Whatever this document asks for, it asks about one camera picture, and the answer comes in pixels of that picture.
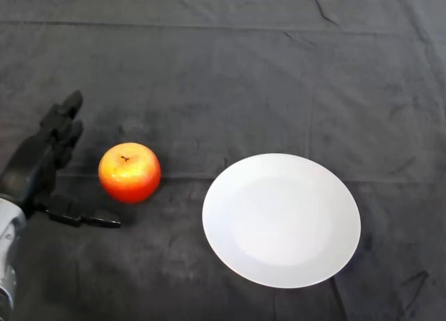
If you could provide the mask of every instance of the red apple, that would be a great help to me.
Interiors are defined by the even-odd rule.
[[[161,180],[161,167],[152,150],[139,143],[109,149],[99,163],[99,180],[118,201],[138,203],[148,198]]]

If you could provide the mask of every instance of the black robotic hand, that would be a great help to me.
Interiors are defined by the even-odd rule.
[[[119,227],[117,216],[83,208],[77,201],[53,196],[56,171],[65,167],[82,135],[82,123],[73,122],[82,105],[79,91],[55,104],[36,134],[25,139],[0,175],[0,321],[9,321],[14,304],[15,272],[11,265],[26,218],[36,210],[72,226],[82,222]]]
[[[73,121],[81,106],[82,94],[75,91],[48,111],[39,131],[22,142],[0,175],[0,198],[16,204],[27,218],[41,210],[51,219],[72,226],[85,222],[119,227],[118,217],[110,212],[89,210],[70,198],[52,195],[56,171],[71,160],[82,135],[82,122]]]

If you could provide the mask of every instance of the robotic arm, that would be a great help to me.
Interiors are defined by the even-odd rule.
[[[25,139],[0,174],[0,321],[8,321],[13,309],[15,272],[11,266],[17,241],[36,210],[71,226],[82,222],[119,227],[110,212],[85,210],[77,201],[53,196],[56,171],[71,160],[82,135],[82,122],[73,121],[82,105],[79,91],[63,104],[55,104],[40,122],[40,129]]]

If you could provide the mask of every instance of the white plate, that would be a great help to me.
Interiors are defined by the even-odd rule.
[[[264,154],[217,177],[204,200],[203,227],[214,252],[239,275],[301,288],[347,264],[361,222],[355,200],[329,170],[294,155]]]

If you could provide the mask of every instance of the tablecloth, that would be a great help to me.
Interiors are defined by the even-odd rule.
[[[58,192],[123,226],[32,217],[16,320],[442,320],[446,0],[0,0],[0,168],[73,90],[85,133]],[[158,155],[160,189],[114,202],[113,145]],[[213,253],[206,191],[265,152],[336,174],[360,244],[332,279],[280,290]]]

